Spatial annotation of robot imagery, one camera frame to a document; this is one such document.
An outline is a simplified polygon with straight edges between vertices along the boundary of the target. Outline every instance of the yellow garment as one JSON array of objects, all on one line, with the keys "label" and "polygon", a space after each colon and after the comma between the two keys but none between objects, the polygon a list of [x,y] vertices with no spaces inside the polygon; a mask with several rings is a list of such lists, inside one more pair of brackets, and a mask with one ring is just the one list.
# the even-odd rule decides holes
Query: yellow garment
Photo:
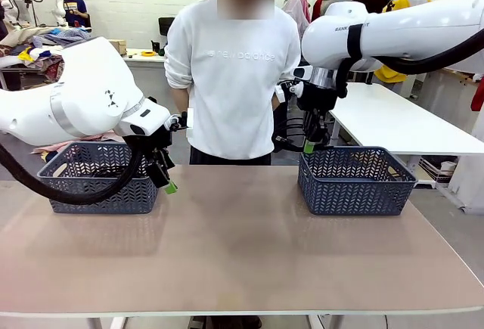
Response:
[{"label": "yellow garment", "polygon": [[[395,0],[390,2],[384,9],[383,12],[401,10],[411,7],[409,0]],[[379,70],[375,71],[375,76],[382,82],[386,83],[400,83],[407,79],[405,74],[398,73],[387,66],[381,67]]]},{"label": "yellow garment", "polygon": [[26,50],[18,55],[18,59],[20,59],[21,61],[35,62],[33,58],[30,57],[30,54],[27,53],[30,49],[32,49],[32,47],[27,47]]}]

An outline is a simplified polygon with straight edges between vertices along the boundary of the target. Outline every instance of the brown tabletop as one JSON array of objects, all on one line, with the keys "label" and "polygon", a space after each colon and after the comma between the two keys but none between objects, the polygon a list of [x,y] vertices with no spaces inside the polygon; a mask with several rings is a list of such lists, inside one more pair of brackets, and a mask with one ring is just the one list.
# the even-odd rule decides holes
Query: brown tabletop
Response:
[{"label": "brown tabletop", "polygon": [[146,216],[56,215],[46,199],[2,182],[2,212],[10,214],[0,223],[0,312],[484,306],[481,283],[410,203],[400,217],[314,217],[297,167],[180,166],[172,177],[180,191],[160,192]]}]

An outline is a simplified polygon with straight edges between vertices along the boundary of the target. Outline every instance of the black strap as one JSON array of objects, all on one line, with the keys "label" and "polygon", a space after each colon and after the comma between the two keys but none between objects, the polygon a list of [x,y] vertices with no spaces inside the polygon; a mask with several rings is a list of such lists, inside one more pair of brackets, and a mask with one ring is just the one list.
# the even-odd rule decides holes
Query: black strap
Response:
[{"label": "black strap", "polygon": [[363,24],[351,25],[348,28],[348,53],[352,59],[357,61],[363,58],[360,47],[362,29]]}]

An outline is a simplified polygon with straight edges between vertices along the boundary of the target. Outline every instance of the navy t-shirt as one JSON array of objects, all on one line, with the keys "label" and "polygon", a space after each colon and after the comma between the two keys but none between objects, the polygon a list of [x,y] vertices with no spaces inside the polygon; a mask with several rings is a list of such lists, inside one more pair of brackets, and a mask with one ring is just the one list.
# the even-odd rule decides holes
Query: navy t-shirt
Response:
[{"label": "navy t-shirt", "polygon": [[64,10],[66,11],[66,21],[69,26],[75,26],[74,22],[76,20],[79,25],[85,26],[85,21],[87,19],[84,19],[83,17],[73,13],[74,10],[77,10],[81,13],[88,12],[84,0],[64,0]]}]

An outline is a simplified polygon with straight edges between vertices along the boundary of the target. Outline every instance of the mannequin wearing yellow garment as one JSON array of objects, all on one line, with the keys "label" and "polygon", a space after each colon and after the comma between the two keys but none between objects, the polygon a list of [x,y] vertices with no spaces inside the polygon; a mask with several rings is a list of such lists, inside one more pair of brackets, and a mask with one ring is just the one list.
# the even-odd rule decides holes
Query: mannequin wearing yellow garment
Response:
[{"label": "mannequin wearing yellow garment", "polygon": [[[431,0],[395,0],[394,2],[390,2],[383,9],[383,12],[387,13],[389,11],[410,8],[427,2],[431,2]],[[376,83],[382,82],[386,87],[393,90],[399,89],[399,86],[395,84],[402,84],[407,79],[405,74],[398,73],[387,66],[383,66],[377,70],[375,76],[380,80],[375,81]]]}]

